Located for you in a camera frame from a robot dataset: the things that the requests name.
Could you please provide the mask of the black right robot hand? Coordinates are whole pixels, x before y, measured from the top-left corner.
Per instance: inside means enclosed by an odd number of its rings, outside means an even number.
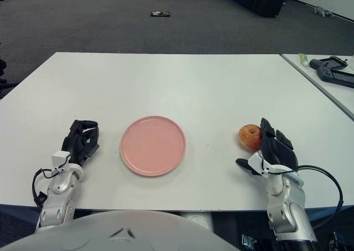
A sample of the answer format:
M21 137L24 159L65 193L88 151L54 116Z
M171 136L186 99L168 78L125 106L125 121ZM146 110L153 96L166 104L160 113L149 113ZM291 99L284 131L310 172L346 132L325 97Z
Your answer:
M281 175L296 171L298 160L291 141L275 130L265 118L261 119L261 146L249 159L237 159L236 164L253 175Z

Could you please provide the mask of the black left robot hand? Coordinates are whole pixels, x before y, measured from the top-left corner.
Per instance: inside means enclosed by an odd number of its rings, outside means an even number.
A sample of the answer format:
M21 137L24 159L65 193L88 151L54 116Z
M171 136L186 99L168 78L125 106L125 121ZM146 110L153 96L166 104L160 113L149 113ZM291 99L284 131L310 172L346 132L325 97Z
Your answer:
M61 150L68 151L69 163L83 166L98 150L99 127L95 121L74 120L69 134L64 138Z

